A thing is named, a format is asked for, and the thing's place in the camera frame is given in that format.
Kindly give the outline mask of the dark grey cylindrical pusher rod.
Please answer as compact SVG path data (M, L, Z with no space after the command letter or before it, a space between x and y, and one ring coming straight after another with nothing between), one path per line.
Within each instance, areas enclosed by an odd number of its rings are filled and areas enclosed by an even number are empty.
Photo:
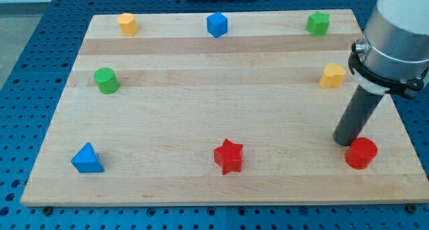
M383 95L370 93L362 86L358 86L333 132L333 140L341 146L351 145L382 98Z

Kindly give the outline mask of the black wrist mount clamp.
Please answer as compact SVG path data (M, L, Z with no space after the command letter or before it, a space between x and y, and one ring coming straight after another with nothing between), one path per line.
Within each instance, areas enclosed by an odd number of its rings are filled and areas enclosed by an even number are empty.
M412 100L428 84L428 68L415 78L394 80L371 72L362 64L358 54L353 52L349 56L348 65L358 85L374 95L392 94Z

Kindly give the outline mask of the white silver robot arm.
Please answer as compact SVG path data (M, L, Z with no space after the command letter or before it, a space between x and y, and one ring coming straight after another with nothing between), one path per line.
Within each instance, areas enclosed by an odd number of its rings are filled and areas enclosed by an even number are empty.
M428 0L377 0L348 60L357 88L333 133L349 146L384 95L415 99L428 84Z

